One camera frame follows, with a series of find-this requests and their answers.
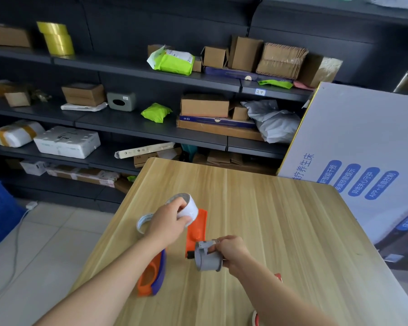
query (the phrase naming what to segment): bright green mailer bag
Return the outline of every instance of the bright green mailer bag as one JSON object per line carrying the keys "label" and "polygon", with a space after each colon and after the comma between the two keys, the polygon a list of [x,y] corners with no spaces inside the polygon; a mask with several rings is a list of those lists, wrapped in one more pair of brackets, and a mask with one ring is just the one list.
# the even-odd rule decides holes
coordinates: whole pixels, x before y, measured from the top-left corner
{"label": "bright green mailer bag", "polygon": [[153,103],[150,107],[144,109],[141,115],[148,120],[163,123],[164,117],[171,112],[172,110],[169,107],[160,105],[159,103]]}
{"label": "bright green mailer bag", "polygon": [[192,73],[195,56],[182,51],[165,49],[165,46],[153,52],[147,62],[153,70],[184,74]]}
{"label": "bright green mailer bag", "polygon": [[273,85],[286,89],[293,87],[293,83],[288,81],[277,81],[277,80],[262,80],[258,82],[259,85]]}

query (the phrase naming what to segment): shelf label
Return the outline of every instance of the shelf label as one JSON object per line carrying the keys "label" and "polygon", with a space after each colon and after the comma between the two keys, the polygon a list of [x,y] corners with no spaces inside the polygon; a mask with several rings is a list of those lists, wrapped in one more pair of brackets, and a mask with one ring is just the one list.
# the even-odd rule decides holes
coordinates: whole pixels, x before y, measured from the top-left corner
{"label": "shelf label", "polygon": [[259,96],[264,96],[264,95],[266,95],[266,89],[259,89],[259,88],[257,88],[257,89],[255,90],[255,94],[256,94],[256,95],[259,95]]}

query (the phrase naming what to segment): table top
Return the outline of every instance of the table top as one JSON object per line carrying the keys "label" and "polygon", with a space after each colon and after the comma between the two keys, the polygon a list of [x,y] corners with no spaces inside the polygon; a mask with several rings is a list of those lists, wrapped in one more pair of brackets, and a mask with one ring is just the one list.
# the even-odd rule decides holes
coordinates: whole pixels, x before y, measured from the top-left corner
{"label": "table top", "polygon": [[[206,239],[243,237],[251,254],[339,325],[408,325],[408,296],[329,185],[152,158],[72,287],[136,242],[136,222],[176,193],[208,211]],[[167,248],[156,296],[133,290],[115,325],[249,325],[251,306],[227,269],[198,272],[186,231]]]}

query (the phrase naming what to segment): white tape roll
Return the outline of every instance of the white tape roll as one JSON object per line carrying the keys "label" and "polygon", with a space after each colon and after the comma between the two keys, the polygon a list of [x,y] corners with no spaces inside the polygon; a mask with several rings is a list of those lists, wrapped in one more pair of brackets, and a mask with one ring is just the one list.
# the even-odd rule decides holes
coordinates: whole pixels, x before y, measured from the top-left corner
{"label": "white tape roll", "polygon": [[172,202],[175,198],[178,197],[182,197],[187,203],[187,205],[184,209],[178,212],[177,218],[179,219],[180,217],[183,216],[189,216],[190,218],[192,218],[192,220],[188,224],[186,224],[186,226],[189,226],[198,216],[198,207],[196,206],[194,200],[192,199],[192,196],[189,193],[176,194],[175,196],[170,198],[167,202],[165,202],[165,204]]}
{"label": "white tape roll", "polygon": [[143,232],[143,231],[141,230],[141,227],[142,227],[142,225],[143,225],[144,223],[149,222],[149,221],[152,219],[153,215],[154,215],[153,213],[151,213],[151,214],[146,214],[146,215],[142,216],[142,217],[139,219],[139,221],[137,221],[137,223],[136,223],[136,229],[139,231],[139,233],[145,234],[145,232]]}

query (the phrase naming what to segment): white long box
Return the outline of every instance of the white long box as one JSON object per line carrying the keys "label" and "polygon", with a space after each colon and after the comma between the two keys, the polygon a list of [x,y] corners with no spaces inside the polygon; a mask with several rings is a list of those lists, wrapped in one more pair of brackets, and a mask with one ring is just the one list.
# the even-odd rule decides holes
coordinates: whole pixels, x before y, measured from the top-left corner
{"label": "white long box", "polygon": [[79,159],[86,158],[100,146],[100,138],[97,132],[67,128],[60,125],[36,136],[34,141],[41,153]]}
{"label": "white long box", "polygon": [[408,96],[321,83],[278,176],[334,186],[377,243],[408,216]]}

